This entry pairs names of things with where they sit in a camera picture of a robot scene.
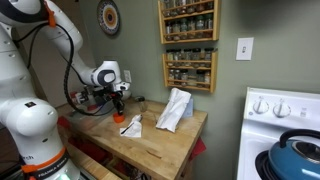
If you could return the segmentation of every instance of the blue kettle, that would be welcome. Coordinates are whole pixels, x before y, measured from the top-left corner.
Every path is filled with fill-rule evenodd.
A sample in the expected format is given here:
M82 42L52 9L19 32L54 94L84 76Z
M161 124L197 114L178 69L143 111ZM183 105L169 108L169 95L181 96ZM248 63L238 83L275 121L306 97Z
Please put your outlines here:
M310 142L289 140L294 136L320 139L320 132L293 129L283 133L268 153L272 170L283 180L320 179L320 147Z

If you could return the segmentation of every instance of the butcher block table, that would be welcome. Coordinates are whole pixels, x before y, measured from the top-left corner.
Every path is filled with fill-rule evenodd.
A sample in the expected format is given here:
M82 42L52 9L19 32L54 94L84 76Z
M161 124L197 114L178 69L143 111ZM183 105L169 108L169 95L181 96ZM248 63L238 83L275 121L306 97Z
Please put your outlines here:
M141 113L138 102L127 100L124 103L125 120L122 123L115 123L112 115L108 115L93 127L76 132L153 179L179 179L201 134L207 113L194 110L193 117L181 119L175 133L172 133L155 127L166 104L146 101L148 110ZM58 108L60 115L70 111L68 105ZM120 136L119 129L127 127L137 114L143 116L142 137Z

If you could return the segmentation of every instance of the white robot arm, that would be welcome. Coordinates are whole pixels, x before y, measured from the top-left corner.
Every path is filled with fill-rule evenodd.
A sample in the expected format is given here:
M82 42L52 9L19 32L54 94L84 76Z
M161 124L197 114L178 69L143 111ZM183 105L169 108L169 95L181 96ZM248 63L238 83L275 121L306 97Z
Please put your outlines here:
M67 175L76 180L80 172L69 160L59 138L58 114L49 103L36 98L30 74L11 37L13 27L48 22L51 11L57 26L44 26L41 31L64 59L72 62L84 84L108 86L111 92L127 90L130 84L121 81L116 61L104 61L98 68L84 64L78 54L82 46L79 31L52 1L0 0L0 122L11 133L25 163L22 169L26 174L49 180Z

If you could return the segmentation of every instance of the white stove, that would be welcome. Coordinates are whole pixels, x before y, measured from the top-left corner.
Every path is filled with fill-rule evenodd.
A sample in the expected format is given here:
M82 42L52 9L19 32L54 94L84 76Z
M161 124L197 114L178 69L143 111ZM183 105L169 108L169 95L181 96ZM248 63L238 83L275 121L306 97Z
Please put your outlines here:
M238 180L261 180L258 154L269 150L290 129L320 131L320 95L248 88L241 130ZM319 145L320 140L295 138Z

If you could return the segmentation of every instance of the spice rack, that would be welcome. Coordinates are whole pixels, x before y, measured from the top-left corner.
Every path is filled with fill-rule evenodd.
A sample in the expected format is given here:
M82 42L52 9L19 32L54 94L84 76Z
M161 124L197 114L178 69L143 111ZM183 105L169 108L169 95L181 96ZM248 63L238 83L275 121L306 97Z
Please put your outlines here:
M210 10L203 10L201 12L193 12L193 13L186 13L177 16L170 16L165 17L165 11L177 10L181 8L188 8L190 6L197 6L206 3L214 3L214 8ZM159 13L159 25L160 25L160 36L161 36L161 44L170 44L170 43L183 43L183 42L200 42L200 41L216 41L219 39L219 29L220 29L220 0L206 0L200 2L195 2L192 4L186 4L183 6L177 6L174 8L165 8L165 3L162 1L158 1L158 13ZM189 18L189 17L196 17L198 15L206 15L212 14L213 16L213 28L212 29L204 29L204 30L194 30L194 31L186 31L186 32L179 32L179 33L166 33L166 22L172 22L174 20L179 20L182 18ZM179 40L167 40L166 37L168 36L183 36L186 33L206 33L208 35L201 37L201 38L190 38L190 39L179 39Z
M218 57L218 51L215 51L211 55L211 61L205 61L205 60L167 60L167 54L162 54L162 61L163 61L163 75L164 75L164 84L165 87L177 87L177 88L185 88L185 89L195 89L195 90L203 90L203 91L209 91L210 93L213 93L216 88L216 79L217 79L217 57ZM193 66L169 66L168 63L211 63L210 67L198 67L195 68ZM188 69L188 70L204 70L204 71L210 71L211 77L210 77L210 83L204 83L204 82L193 82L197 85L204 85L207 87L197 87L197 86L182 86L177 84L171 84L172 82L178 82L178 83L187 83L189 84L190 81L185 80L171 80L169 79L169 70L170 69Z

